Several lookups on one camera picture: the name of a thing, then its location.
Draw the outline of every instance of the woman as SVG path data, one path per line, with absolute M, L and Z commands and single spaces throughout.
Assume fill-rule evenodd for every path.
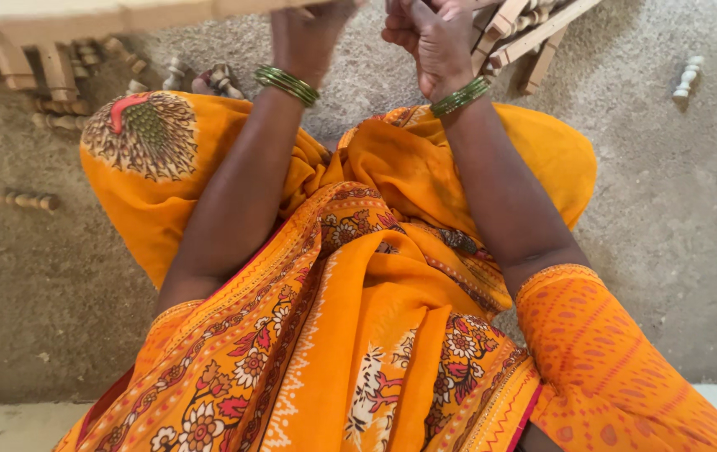
M 346 1 L 272 15 L 253 105 L 149 92 L 93 117 L 82 164 L 160 296 L 55 450 L 717 450 L 717 411 L 569 232 L 590 143 L 478 100 L 471 15 L 432 7 L 393 4 L 383 38 L 434 105 L 333 154 L 298 127 Z M 489 324 L 513 300 L 528 351 Z

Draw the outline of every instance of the forearm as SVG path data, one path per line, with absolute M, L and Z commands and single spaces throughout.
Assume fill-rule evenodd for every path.
M 513 296 L 542 268 L 589 265 L 488 101 L 459 108 L 442 123 L 475 225 Z
M 189 277 L 221 285 L 266 241 L 302 113 L 298 99 L 263 89 L 193 210 L 164 287 Z

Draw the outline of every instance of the orange saree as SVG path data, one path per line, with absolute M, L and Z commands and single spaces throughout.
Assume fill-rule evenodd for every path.
M 250 108 L 148 92 L 89 122 L 82 164 L 156 286 Z M 592 193 L 589 142 L 496 108 L 572 227 Z M 300 131 L 280 217 L 219 291 L 155 319 L 55 450 L 509 452 L 529 419 L 565 450 L 717 450 L 717 411 L 592 270 L 524 285 L 530 353 L 490 325 L 512 299 L 428 108 L 364 121 L 332 156 Z

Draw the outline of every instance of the left hand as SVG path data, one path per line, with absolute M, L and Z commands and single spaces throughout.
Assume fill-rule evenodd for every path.
M 306 17 L 299 8 L 273 12 L 273 66 L 319 89 L 330 67 L 333 47 L 355 9 L 354 0 L 335 0 L 306 6 L 313 17 Z

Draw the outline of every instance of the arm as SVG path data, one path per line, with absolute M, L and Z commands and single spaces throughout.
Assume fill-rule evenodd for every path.
M 437 102 L 473 80 L 465 47 L 472 15 L 455 0 L 434 0 L 432 6 L 438 11 L 422 0 L 393 3 L 382 36 L 414 55 L 420 89 Z M 481 240 L 513 298 L 535 272 L 556 264 L 589 265 L 487 101 L 441 119 Z
M 274 66 L 318 88 L 352 0 L 272 14 Z M 213 174 L 193 210 L 166 274 L 156 313 L 207 298 L 232 277 L 263 242 L 277 217 L 303 105 L 275 87 L 254 103 L 241 134 Z

